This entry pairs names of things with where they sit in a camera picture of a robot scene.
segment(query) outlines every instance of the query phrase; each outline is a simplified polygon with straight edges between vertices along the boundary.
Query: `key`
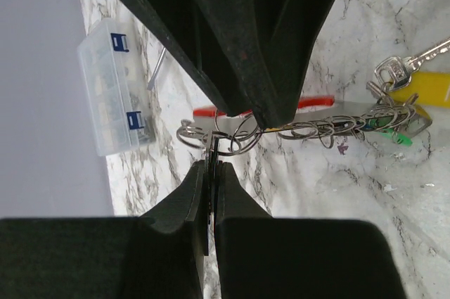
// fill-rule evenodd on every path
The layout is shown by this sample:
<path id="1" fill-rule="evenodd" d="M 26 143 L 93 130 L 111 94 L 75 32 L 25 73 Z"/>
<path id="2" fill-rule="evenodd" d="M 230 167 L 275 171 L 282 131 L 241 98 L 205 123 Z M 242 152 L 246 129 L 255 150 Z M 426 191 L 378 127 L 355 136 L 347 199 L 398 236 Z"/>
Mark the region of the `key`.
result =
<path id="1" fill-rule="evenodd" d="M 386 88 L 386 92 L 396 91 L 406 87 L 411 82 L 411 76 L 418 71 L 425 61 L 430 61 L 439 54 L 446 53 L 450 50 L 450 38 L 435 44 L 426 51 L 410 56 L 407 58 L 400 58 L 399 56 L 391 56 L 380 63 L 375 69 L 375 76 L 380 82 L 384 84 L 382 74 L 387 72 L 392 79 L 392 84 Z"/>

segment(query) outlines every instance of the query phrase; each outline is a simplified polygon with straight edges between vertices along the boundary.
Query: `gray floor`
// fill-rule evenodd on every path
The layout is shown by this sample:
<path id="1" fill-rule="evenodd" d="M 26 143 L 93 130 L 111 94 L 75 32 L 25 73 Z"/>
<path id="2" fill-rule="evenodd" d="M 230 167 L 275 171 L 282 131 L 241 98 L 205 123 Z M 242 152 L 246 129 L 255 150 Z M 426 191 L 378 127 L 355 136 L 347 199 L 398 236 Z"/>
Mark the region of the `gray floor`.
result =
<path id="1" fill-rule="evenodd" d="M 79 0 L 0 11 L 0 217 L 111 215 L 77 62 Z"/>

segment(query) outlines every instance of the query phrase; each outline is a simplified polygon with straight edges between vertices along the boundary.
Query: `marble surface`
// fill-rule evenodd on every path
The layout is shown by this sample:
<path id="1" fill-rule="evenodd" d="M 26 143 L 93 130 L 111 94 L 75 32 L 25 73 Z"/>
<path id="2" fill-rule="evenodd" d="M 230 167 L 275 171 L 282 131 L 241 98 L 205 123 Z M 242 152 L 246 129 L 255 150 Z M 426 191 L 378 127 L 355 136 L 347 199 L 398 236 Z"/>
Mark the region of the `marble surface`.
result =
<path id="1" fill-rule="evenodd" d="M 157 39 L 118 0 L 81 0 L 86 32 L 102 17 L 132 20 L 146 75 L 161 52 Z M 450 0 L 336 0 L 316 41 L 304 95 L 334 94 L 373 102 L 365 90 L 373 69 L 391 55 L 410 56 L 450 36 Z M 450 56 L 424 70 L 450 72 Z M 192 109 L 210 104 L 167 57 L 149 93 L 157 140 L 107 157 L 116 215 L 140 215 L 174 190 L 201 152 L 179 143 L 175 131 Z M 277 217 L 359 218 L 386 235 L 410 298 L 450 296 L 450 111 L 427 108 L 434 124 L 412 147 L 372 134 L 366 142 L 339 138 L 327 150 L 317 141 L 266 135 L 245 155 L 228 159 L 241 184 Z M 339 151 L 337 146 L 348 146 Z M 205 298 L 219 298 L 217 265 L 206 262 Z"/>

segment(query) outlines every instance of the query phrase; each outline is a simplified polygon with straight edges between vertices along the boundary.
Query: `red handle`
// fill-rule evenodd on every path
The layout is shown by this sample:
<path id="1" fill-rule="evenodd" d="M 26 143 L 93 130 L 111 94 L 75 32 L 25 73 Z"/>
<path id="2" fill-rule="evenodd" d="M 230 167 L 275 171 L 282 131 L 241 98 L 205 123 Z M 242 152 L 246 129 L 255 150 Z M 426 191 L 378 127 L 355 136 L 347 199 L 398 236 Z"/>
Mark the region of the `red handle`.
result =
<path id="1" fill-rule="evenodd" d="M 335 97 L 333 95 L 326 96 L 314 96 L 314 97 L 301 97 L 298 101 L 297 109 L 314 107 L 314 106 L 328 106 L 331 107 L 335 103 Z M 193 117 L 214 117 L 216 115 L 217 108 L 214 106 L 208 106 L 203 108 L 194 109 L 192 112 Z M 245 111 L 241 115 L 251 113 L 251 110 Z M 225 116 L 226 113 L 219 111 L 218 116 Z"/>

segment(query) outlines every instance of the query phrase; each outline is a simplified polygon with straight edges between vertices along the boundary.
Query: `yellow key tag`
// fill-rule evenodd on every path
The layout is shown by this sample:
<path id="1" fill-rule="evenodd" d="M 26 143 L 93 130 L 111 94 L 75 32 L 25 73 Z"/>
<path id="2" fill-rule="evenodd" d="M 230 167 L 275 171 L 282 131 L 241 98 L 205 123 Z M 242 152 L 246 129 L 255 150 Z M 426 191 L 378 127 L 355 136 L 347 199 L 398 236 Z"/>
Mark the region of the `yellow key tag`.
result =
<path id="1" fill-rule="evenodd" d="M 415 72 L 411 83 L 389 95 L 397 101 L 406 101 L 412 94 L 419 95 L 417 104 L 450 108 L 450 73 Z"/>

